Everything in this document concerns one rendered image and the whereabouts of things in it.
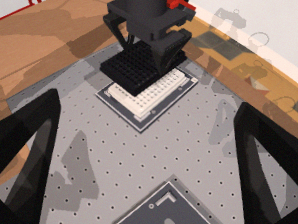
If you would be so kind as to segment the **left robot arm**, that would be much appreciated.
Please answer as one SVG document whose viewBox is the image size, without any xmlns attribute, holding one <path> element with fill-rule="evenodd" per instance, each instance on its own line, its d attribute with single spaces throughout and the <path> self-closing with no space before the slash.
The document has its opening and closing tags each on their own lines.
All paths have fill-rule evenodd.
<svg viewBox="0 0 298 224">
<path fill-rule="evenodd" d="M 186 6 L 183 6 L 181 4 L 179 4 L 176 8 L 184 11 L 185 13 L 187 13 L 187 20 L 188 21 L 192 21 L 192 19 L 194 18 L 195 14 L 196 14 L 196 11 L 186 7 Z"/>
</svg>

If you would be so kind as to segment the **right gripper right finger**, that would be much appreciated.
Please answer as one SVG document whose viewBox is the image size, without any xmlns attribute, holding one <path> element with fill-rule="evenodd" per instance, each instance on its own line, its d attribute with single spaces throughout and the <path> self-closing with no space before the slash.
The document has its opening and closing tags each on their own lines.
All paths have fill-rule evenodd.
<svg viewBox="0 0 298 224">
<path fill-rule="evenodd" d="M 298 224 L 298 207 L 281 219 L 254 137 L 298 186 L 298 138 L 247 102 L 234 117 L 244 224 Z"/>
</svg>

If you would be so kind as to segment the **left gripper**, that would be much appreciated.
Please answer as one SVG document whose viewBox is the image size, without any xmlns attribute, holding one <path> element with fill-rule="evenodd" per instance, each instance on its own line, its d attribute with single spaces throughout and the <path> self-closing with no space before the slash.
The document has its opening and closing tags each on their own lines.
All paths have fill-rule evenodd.
<svg viewBox="0 0 298 224">
<path fill-rule="evenodd" d="M 192 38 L 192 33 L 184 28 L 166 34 L 167 29 L 186 23 L 187 13 L 175 8 L 179 3 L 196 10 L 196 7 L 184 0 L 113 0 L 107 3 L 108 14 L 103 16 L 103 21 L 124 50 L 133 45 L 135 37 L 149 44 L 157 70 L 163 75 L 175 56 Z M 125 21 L 129 32 L 127 42 L 118 28 Z"/>
</svg>

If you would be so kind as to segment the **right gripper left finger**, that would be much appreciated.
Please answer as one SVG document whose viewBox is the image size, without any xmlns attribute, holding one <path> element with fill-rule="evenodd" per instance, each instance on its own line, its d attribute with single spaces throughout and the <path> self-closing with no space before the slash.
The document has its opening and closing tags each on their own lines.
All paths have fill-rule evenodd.
<svg viewBox="0 0 298 224">
<path fill-rule="evenodd" d="M 36 134 L 5 203 L 0 199 L 0 224 L 39 224 L 60 113 L 58 90 L 51 88 L 0 120 L 0 174 Z"/>
</svg>

